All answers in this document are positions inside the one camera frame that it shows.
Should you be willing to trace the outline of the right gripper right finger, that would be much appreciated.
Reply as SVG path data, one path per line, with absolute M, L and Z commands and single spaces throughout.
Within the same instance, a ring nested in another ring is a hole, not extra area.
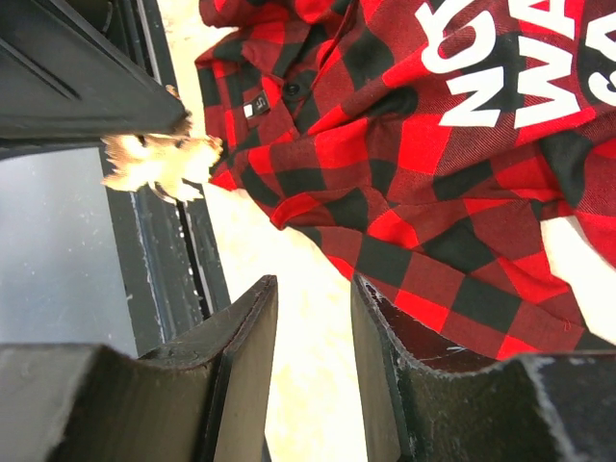
M 355 277 L 351 319 L 371 461 L 611 461 L 615 355 L 496 361 L 442 337 Z

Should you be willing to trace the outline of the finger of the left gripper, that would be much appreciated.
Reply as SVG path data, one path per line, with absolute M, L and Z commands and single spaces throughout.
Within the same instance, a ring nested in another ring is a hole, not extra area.
M 2 138 L 171 134 L 187 117 L 69 3 L 2 2 Z

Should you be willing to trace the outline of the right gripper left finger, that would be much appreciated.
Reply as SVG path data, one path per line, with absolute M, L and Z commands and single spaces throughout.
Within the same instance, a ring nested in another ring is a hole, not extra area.
M 109 346 L 1 348 L 5 461 L 259 461 L 278 285 L 133 359 Z

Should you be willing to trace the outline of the orange leaf brooch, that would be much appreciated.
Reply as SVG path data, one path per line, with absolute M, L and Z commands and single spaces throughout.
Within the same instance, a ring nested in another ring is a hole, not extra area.
M 101 184 L 134 193 L 147 186 L 168 203 L 203 197 L 196 187 L 209 181 L 210 168 L 220 160 L 223 141 L 194 137 L 192 116 L 186 115 L 171 134 L 111 135 L 102 139 L 113 170 Z

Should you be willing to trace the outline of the red black plaid shirt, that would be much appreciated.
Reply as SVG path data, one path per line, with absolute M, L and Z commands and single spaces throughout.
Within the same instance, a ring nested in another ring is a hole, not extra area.
M 615 258 L 611 1 L 203 1 L 211 181 L 476 353 L 603 350 L 540 224 Z

